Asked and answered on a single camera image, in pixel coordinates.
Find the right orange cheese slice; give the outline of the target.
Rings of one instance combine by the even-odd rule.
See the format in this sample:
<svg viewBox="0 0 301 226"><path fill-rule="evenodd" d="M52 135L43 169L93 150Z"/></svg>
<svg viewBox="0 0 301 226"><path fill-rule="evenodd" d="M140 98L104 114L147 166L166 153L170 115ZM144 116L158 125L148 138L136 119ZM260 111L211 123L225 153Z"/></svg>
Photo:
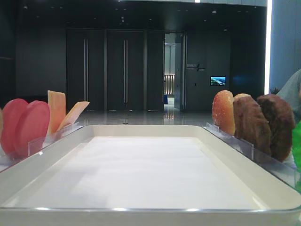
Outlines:
<svg viewBox="0 0 301 226"><path fill-rule="evenodd" d="M68 112L68 114L65 116L60 126L58 127L57 131L61 130L62 128L68 125L73 124L89 104L90 102L88 101L77 102L73 106L73 108Z"/></svg>

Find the orange cheese slice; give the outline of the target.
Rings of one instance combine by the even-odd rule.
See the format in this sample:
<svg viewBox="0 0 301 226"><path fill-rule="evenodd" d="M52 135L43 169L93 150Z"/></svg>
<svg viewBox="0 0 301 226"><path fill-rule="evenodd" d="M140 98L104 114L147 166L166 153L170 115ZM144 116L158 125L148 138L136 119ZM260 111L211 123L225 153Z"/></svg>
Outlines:
<svg viewBox="0 0 301 226"><path fill-rule="evenodd" d="M68 125L73 124L89 104L90 102L88 101L77 102L73 106L73 108L68 112L68 114L65 116L60 126L58 127L57 131L61 130L62 128Z"/></svg>
<svg viewBox="0 0 301 226"><path fill-rule="evenodd" d="M57 132L60 124L66 116L66 96L62 92L48 90L48 105L50 109L50 121L48 134Z"/></svg>

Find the left orange cheese slice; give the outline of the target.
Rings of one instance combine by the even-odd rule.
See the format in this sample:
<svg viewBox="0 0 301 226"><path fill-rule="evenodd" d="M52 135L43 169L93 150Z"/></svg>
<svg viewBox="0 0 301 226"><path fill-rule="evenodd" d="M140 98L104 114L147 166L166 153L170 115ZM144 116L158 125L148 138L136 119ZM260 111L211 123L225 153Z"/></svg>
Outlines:
<svg viewBox="0 0 301 226"><path fill-rule="evenodd" d="M50 121L48 134L57 132L60 124L66 116L66 96L62 92L48 90L48 105L50 109Z"/></svg>

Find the left brown meat patty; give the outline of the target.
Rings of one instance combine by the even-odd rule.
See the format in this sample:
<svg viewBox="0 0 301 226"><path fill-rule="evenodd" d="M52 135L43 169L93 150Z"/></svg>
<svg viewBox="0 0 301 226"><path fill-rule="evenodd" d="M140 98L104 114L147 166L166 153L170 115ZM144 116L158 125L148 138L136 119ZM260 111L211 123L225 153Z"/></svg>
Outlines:
<svg viewBox="0 0 301 226"><path fill-rule="evenodd" d="M240 97L234 100L233 112L235 137L271 156L271 130L260 105L251 96Z"/></svg>

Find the right dark meat patty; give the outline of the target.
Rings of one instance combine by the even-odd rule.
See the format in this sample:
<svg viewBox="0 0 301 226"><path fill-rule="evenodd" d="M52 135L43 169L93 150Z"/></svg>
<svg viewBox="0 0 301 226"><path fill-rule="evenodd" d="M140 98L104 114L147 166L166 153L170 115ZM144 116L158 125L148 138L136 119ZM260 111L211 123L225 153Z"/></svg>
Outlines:
<svg viewBox="0 0 301 226"><path fill-rule="evenodd" d="M295 128L292 108L288 102L275 94L259 96L256 101L269 122L271 156L283 162L292 148L292 130Z"/></svg>

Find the left red tomato slice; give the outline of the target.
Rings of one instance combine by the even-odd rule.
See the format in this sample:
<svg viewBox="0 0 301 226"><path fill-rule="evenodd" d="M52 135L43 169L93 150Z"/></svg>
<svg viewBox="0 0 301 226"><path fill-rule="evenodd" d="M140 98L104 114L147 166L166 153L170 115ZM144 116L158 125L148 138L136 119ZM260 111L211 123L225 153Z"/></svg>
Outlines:
<svg viewBox="0 0 301 226"><path fill-rule="evenodd" d="M26 110L28 102L16 98L6 103L3 108L3 130L1 134L1 147L4 153L11 159L19 158L15 148L14 139L16 126L23 112Z"/></svg>

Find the green lettuce leaf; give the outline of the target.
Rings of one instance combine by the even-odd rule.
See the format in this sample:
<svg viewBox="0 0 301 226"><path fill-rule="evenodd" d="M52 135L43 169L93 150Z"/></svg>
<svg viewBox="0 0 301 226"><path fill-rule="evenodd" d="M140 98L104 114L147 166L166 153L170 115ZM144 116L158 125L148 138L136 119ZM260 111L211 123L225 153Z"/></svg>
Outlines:
<svg viewBox="0 0 301 226"><path fill-rule="evenodd" d="M292 154L295 164L295 188L301 191L301 122L292 130Z"/></svg>

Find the dark double door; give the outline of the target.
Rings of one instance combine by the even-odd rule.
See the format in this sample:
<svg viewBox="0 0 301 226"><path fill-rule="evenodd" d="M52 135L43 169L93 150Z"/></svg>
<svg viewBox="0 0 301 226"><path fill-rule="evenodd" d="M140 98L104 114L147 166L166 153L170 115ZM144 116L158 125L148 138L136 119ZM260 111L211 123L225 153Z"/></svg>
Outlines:
<svg viewBox="0 0 301 226"><path fill-rule="evenodd" d="M67 30L68 107L163 110L164 39L158 31Z"/></svg>

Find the left seeded bun half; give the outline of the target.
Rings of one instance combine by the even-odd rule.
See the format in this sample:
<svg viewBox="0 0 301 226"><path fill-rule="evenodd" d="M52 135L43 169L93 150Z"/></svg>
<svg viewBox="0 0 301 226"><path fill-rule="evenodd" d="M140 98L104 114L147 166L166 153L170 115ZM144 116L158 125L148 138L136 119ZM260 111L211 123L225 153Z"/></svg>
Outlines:
<svg viewBox="0 0 301 226"><path fill-rule="evenodd" d="M233 94L228 90L222 90L215 95L212 103L213 123L231 136L235 134L233 102Z"/></svg>

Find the white rectangular metal tray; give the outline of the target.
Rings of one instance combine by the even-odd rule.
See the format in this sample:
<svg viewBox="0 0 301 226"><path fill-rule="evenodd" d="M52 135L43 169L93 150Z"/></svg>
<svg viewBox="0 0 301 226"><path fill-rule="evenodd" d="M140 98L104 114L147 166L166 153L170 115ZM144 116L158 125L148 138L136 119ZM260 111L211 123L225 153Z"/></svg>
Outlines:
<svg viewBox="0 0 301 226"><path fill-rule="evenodd" d="M301 193L197 126L90 125L0 174L3 226L298 226Z"/></svg>

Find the person in grey shirt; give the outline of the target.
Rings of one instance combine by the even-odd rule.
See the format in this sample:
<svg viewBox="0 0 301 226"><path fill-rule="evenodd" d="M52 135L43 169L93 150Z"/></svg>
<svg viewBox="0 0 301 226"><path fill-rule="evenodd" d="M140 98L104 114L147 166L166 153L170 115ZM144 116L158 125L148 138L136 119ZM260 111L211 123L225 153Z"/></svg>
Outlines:
<svg viewBox="0 0 301 226"><path fill-rule="evenodd" d="M292 108L295 124L301 120L301 69L295 72L277 93Z"/></svg>

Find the right clear acrylic rack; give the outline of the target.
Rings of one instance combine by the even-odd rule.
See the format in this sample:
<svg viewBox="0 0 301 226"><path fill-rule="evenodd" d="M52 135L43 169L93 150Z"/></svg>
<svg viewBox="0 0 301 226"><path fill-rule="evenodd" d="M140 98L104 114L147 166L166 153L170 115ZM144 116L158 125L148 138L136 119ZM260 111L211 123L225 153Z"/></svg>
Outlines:
<svg viewBox="0 0 301 226"><path fill-rule="evenodd" d="M301 191L301 173L297 170L292 153L283 162L279 162L257 150L253 144L223 132L218 126L207 123L204 128L296 191Z"/></svg>

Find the clear acrylic rack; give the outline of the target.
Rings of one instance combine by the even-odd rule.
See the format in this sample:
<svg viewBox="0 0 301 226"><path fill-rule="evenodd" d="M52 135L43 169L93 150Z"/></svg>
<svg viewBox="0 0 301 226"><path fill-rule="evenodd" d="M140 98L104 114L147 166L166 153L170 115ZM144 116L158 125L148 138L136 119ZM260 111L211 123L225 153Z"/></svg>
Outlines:
<svg viewBox="0 0 301 226"><path fill-rule="evenodd" d="M292 153L283 162L279 162L257 150L253 144L223 132L218 126L207 123L204 128L296 191L301 191L301 173L297 170Z"/></svg>
<svg viewBox="0 0 301 226"><path fill-rule="evenodd" d="M4 171L7 168L19 163L20 161L30 157L36 153L41 152L46 147L54 144L57 141L62 140L63 138L67 137L71 133L77 131L78 129L82 128L83 126L79 125L79 122L75 124L68 125L61 129L60 131L52 134L47 135L46 137L40 137L33 141L28 142L26 146L21 147L19 150L14 150L10 153L5 153L0 147L0 171Z"/></svg>

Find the brown top bun half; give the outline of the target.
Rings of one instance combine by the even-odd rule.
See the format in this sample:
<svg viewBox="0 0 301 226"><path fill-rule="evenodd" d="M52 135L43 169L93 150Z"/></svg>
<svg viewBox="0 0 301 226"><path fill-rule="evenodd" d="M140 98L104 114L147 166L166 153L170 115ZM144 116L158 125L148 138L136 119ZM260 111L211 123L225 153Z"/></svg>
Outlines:
<svg viewBox="0 0 301 226"><path fill-rule="evenodd" d="M3 131L3 125L4 125L3 113L2 113L2 109L0 108L0 138Z"/></svg>

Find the left clear acrylic rack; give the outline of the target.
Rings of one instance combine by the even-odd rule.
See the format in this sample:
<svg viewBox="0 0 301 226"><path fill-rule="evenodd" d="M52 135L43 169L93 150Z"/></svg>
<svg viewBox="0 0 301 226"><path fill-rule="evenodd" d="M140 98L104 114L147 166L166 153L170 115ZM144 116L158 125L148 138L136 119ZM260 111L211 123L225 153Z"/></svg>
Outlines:
<svg viewBox="0 0 301 226"><path fill-rule="evenodd" d="M14 150L10 153L5 153L0 147L0 171L4 171L7 168L19 163L20 161L30 157L36 153L41 152L46 147L54 144L57 141L62 140L63 138L67 137L71 133L77 131L78 129L82 128L83 126L79 125L79 122L75 124L68 125L61 129L60 131L52 134L47 135L46 137L40 137L33 141L28 142L26 146L21 147L19 150Z"/></svg>

